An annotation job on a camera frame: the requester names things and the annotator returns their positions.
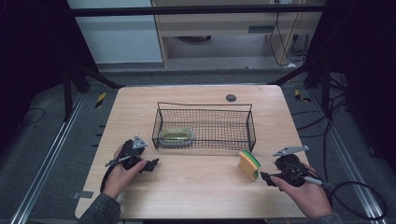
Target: sleeve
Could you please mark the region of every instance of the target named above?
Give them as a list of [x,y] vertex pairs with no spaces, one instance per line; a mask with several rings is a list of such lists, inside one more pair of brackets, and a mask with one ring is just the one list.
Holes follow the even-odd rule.
[[332,213],[324,217],[318,217],[306,222],[306,224],[343,224],[343,223],[344,223],[343,220],[336,213]]
[[84,212],[79,223],[110,224],[120,218],[120,204],[105,194],[100,194]]

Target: wooden table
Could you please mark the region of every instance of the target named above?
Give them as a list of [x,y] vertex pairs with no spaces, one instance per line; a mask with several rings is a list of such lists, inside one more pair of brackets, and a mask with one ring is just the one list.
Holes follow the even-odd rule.
[[[237,99],[230,103],[226,95]],[[158,102],[181,104],[252,104],[257,137],[253,155],[260,171],[278,173],[272,154],[301,145],[282,90],[278,86],[172,86],[120,89],[110,113],[84,190],[80,217],[99,194],[105,164],[125,140],[138,134],[148,143],[142,158],[160,162],[155,170],[139,174],[120,195],[121,218],[261,218],[303,217],[287,194],[252,182],[238,167],[238,151],[226,149],[155,149],[151,135]],[[297,153],[307,162],[303,152]]]

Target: wire basket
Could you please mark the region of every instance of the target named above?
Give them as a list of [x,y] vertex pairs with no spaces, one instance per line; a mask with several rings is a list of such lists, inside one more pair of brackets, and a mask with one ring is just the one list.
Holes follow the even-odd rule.
[[158,103],[152,141],[155,148],[253,150],[252,105]]

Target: sponge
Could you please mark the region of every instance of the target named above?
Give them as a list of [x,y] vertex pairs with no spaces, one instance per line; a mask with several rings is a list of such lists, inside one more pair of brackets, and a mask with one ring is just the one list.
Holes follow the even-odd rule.
[[255,181],[259,177],[260,163],[254,158],[254,156],[248,151],[239,152],[239,168],[247,175],[251,181]]

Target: cable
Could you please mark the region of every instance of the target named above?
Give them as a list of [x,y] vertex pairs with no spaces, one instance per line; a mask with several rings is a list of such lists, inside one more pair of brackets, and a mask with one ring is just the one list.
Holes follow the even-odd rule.
[[[347,101],[346,101],[346,100],[343,100],[343,101],[339,102],[338,104],[334,105],[335,100],[336,100],[337,98],[339,98],[339,97],[342,97],[342,96],[344,96],[343,93],[340,94],[340,95],[338,95],[338,96],[336,96],[334,99],[332,99],[331,109],[330,109],[330,113],[329,113],[329,116],[330,116],[330,117],[329,117],[329,122],[328,122],[328,125],[326,126],[325,134],[324,134],[324,137],[323,137],[323,169],[324,169],[324,174],[325,174],[326,182],[329,182],[328,171],[327,171],[327,162],[326,162],[326,150],[327,150],[327,148],[326,148],[326,139],[327,139],[327,138],[326,138],[326,137],[327,137],[328,131],[330,130],[330,128],[331,128],[331,126],[332,126],[332,114],[334,113],[334,111],[335,111],[335,112],[338,112],[338,110],[341,108],[341,106],[347,105]],[[375,195],[378,197],[378,199],[380,199],[381,203],[383,204],[383,214],[382,214],[380,217],[368,217],[368,216],[365,216],[365,215],[362,215],[362,214],[356,212],[355,210],[353,210],[352,208],[350,208],[349,206],[347,206],[343,201],[341,201],[341,200],[335,195],[335,192],[336,192],[337,190],[339,190],[341,187],[346,186],[346,185],[360,185],[360,186],[364,186],[364,187],[366,187],[367,189],[369,189],[373,194],[375,194]],[[380,195],[377,191],[375,191],[373,188],[371,188],[371,187],[369,187],[368,185],[365,185],[365,184],[363,184],[363,183],[360,183],[360,182],[356,182],[356,181],[347,181],[347,182],[341,183],[341,184],[339,184],[338,186],[336,186],[333,190],[331,190],[330,196],[331,196],[331,198],[334,197],[334,198],[337,200],[337,202],[339,202],[341,205],[343,205],[349,212],[351,212],[351,213],[353,213],[354,215],[356,215],[356,216],[358,216],[358,217],[361,217],[361,218],[363,218],[363,219],[365,219],[365,220],[379,220],[379,219],[382,219],[382,218],[385,217],[385,215],[386,215],[387,212],[388,212],[387,204],[386,204],[386,202],[382,199],[381,195]]]
[[[350,208],[349,206],[347,206],[337,195],[335,195],[335,192],[336,192],[337,190],[339,190],[341,187],[344,187],[344,186],[347,186],[347,185],[359,185],[359,186],[363,186],[363,187],[369,189],[369,190],[381,201],[381,203],[382,203],[382,205],[383,205],[383,208],[382,208],[382,209],[384,210],[383,213],[382,213],[382,215],[379,216],[379,217],[367,217],[366,215],[362,215],[362,214],[356,212],[355,210],[353,210],[352,208]],[[378,193],[375,189],[373,189],[373,188],[371,188],[370,186],[368,186],[368,185],[366,185],[366,184],[363,184],[363,183],[361,183],[361,182],[356,182],[356,181],[347,181],[347,182],[344,182],[344,183],[338,185],[335,189],[333,189],[333,190],[330,192],[330,195],[331,195],[332,197],[334,197],[334,198],[337,200],[337,202],[339,202],[341,205],[343,205],[349,212],[353,213],[353,214],[356,215],[357,217],[361,217],[361,218],[366,219],[366,220],[371,220],[371,221],[380,220],[380,219],[384,218],[384,217],[388,214],[387,203],[386,203],[385,200],[381,197],[381,194]]]
[[[295,169],[298,169],[299,171],[303,172],[304,174],[306,174],[306,175],[308,175],[310,177],[313,177],[313,178],[315,178],[317,180],[320,180],[322,182],[321,186],[325,190],[325,192],[326,192],[326,194],[328,196],[328,199],[329,199],[329,203],[331,204],[331,206],[332,206],[332,198],[334,198],[337,202],[339,202],[342,206],[344,206],[346,210],[348,210],[352,214],[356,215],[357,217],[363,218],[365,220],[371,220],[371,221],[380,220],[380,219],[384,218],[387,215],[388,207],[387,207],[387,204],[386,204],[385,200],[381,197],[381,195],[376,190],[374,190],[373,188],[371,188],[370,186],[368,186],[366,184],[363,184],[361,182],[356,182],[356,181],[347,181],[347,182],[341,183],[341,184],[337,185],[334,189],[331,189],[330,184],[329,184],[330,182],[329,182],[329,177],[328,177],[327,160],[326,160],[326,158],[327,158],[326,142],[327,142],[328,132],[329,132],[330,128],[332,127],[332,115],[334,113],[337,113],[342,106],[347,105],[347,100],[342,100],[342,101],[336,103],[337,99],[339,99],[340,97],[345,97],[344,93],[341,93],[341,94],[337,95],[336,97],[334,97],[332,99],[332,103],[331,103],[331,106],[330,106],[330,111],[329,111],[329,113],[326,116],[323,116],[322,118],[314,121],[313,123],[303,127],[303,128],[307,128],[307,127],[312,126],[315,123],[318,123],[319,120],[322,120],[322,119],[325,119],[325,118],[328,119],[328,123],[326,125],[326,129],[325,129],[325,132],[323,134],[323,170],[324,170],[324,175],[325,175],[325,182],[323,183],[322,179],[318,176],[318,174],[316,174],[315,172],[313,172],[313,171],[311,171],[309,169],[307,169],[307,171],[306,171],[306,170],[301,169],[300,167],[298,167],[296,165],[293,165],[293,164],[287,164],[287,165],[291,166],[291,167],[293,167]],[[298,112],[298,113],[294,113],[293,115],[303,114],[303,113],[310,113],[310,112],[318,112],[318,111]],[[359,186],[363,186],[363,187],[369,189],[377,197],[377,199],[380,200],[381,205],[382,205],[382,207],[381,207],[382,215],[379,216],[379,217],[368,217],[366,215],[360,214],[356,210],[353,210],[346,203],[344,203],[336,195],[336,191],[339,190],[340,188],[342,188],[344,186],[348,186],[348,185],[359,185]]]
[[[345,17],[341,20],[341,22],[338,23],[338,25],[333,29],[333,31],[328,35],[328,37],[327,37],[327,38],[320,44],[320,46],[310,55],[310,57],[307,57],[307,58],[306,58],[306,60],[310,60],[311,58],[317,57],[316,54],[319,52],[320,49],[323,48],[323,46],[325,46],[325,45],[331,40],[331,37],[340,29],[340,27],[344,24],[344,22],[349,18],[349,16],[352,14],[352,11],[355,9],[355,7],[356,7],[356,5],[358,4],[358,2],[359,2],[359,0],[356,0],[356,1],[355,1],[354,5],[353,5],[352,8],[348,11],[348,13],[345,15]],[[277,13],[277,15],[276,15],[276,26],[278,25],[278,16],[279,16],[279,13]],[[281,40],[282,45],[283,45],[283,47],[284,47],[282,37],[280,37],[280,40]]]
[[[275,21],[274,29],[273,29],[273,31],[272,31],[272,33],[271,33],[271,35],[270,35],[270,39],[269,39],[269,41],[270,41],[270,46],[271,46],[271,50],[272,50],[272,52],[273,52],[274,55],[276,55],[276,54],[275,54],[274,48],[273,48],[273,46],[272,46],[272,37],[273,37],[274,31],[275,31],[276,29],[277,29],[277,32],[278,32],[278,34],[279,34],[279,39],[280,39],[280,42],[281,42],[281,44],[282,44],[283,53],[285,54],[285,56],[290,60],[291,63],[297,63],[297,62],[299,62],[300,60],[293,60],[293,59],[291,59],[291,58],[288,56],[288,53],[286,52],[286,47],[285,47],[285,44],[284,44],[284,42],[283,42],[283,38],[282,38],[282,35],[281,35],[281,33],[280,33],[280,29],[279,29],[279,12],[276,13],[276,21]],[[276,63],[277,63],[278,65],[280,65],[280,66],[285,66],[285,65],[287,65],[287,64],[279,63],[279,62],[277,61],[277,59],[276,59]]]
[[301,137],[301,138],[311,138],[311,137],[321,137],[323,135],[324,135],[324,133],[323,134],[318,134],[318,135],[299,135],[299,137]]
[[347,85],[344,84],[344,80],[341,77],[341,80],[338,80],[337,78],[330,76],[330,80],[331,80],[331,87],[340,90],[340,91],[345,91],[347,89]]
[[110,165],[110,166],[107,168],[107,171],[106,171],[105,175],[103,176],[102,183],[101,183],[101,185],[100,185],[100,192],[101,192],[101,193],[102,193],[103,190],[105,189],[108,176],[111,174],[111,172],[113,171],[114,167],[116,167],[116,165]]
[[297,128],[297,131],[300,131],[300,130],[302,130],[302,129],[306,129],[306,128],[309,128],[309,127],[311,127],[311,126],[314,126],[315,124],[319,123],[321,120],[326,119],[326,118],[327,118],[327,116],[325,115],[325,116],[321,117],[320,119],[315,120],[314,122],[305,125],[304,127]]
[[[306,61],[309,60],[315,60],[316,58],[321,58],[322,55],[319,55],[319,53],[321,51],[323,51],[324,47],[328,47],[329,42],[332,40],[332,37],[334,36],[334,34],[341,28],[341,26],[346,22],[346,20],[349,18],[349,16],[352,14],[353,10],[355,9],[356,5],[358,4],[359,0],[356,0],[354,5],[350,8],[350,10],[348,11],[348,13],[345,15],[345,17],[336,25],[336,27],[331,31],[331,33],[329,35],[327,35],[327,37],[321,41],[320,45],[315,49],[315,51],[313,51],[309,57],[307,56],[304,59],[304,63],[306,63]],[[307,67],[300,67],[297,68],[296,71],[291,72],[281,78],[279,78],[276,81],[273,81],[269,84],[276,84],[276,85],[280,85],[283,84],[285,81],[288,81],[289,79],[298,76],[299,74],[301,74],[302,72],[306,71]]]
[[35,123],[39,122],[40,120],[42,120],[44,118],[44,116],[46,115],[46,111],[44,109],[42,109],[42,108],[38,108],[38,107],[37,108],[30,108],[29,111],[31,111],[31,110],[41,110],[41,112],[42,112],[41,117],[38,118],[35,121],[30,122],[30,123],[22,123],[21,124],[22,126],[35,124]]
[[294,56],[302,57],[301,61],[303,61],[304,60],[304,56],[306,56],[306,53],[308,52],[308,46],[307,45],[308,45],[308,37],[309,37],[309,35],[305,35],[305,41],[304,41],[303,49],[295,50],[294,46],[295,46],[295,44],[297,42],[298,36],[299,35],[293,35],[293,44],[291,45],[291,52],[293,53]]
[[308,54],[308,46],[309,46],[309,35],[305,36],[305,43],[304,43],[304,51],[302,56],[303,64],[305,63],[306,55]]

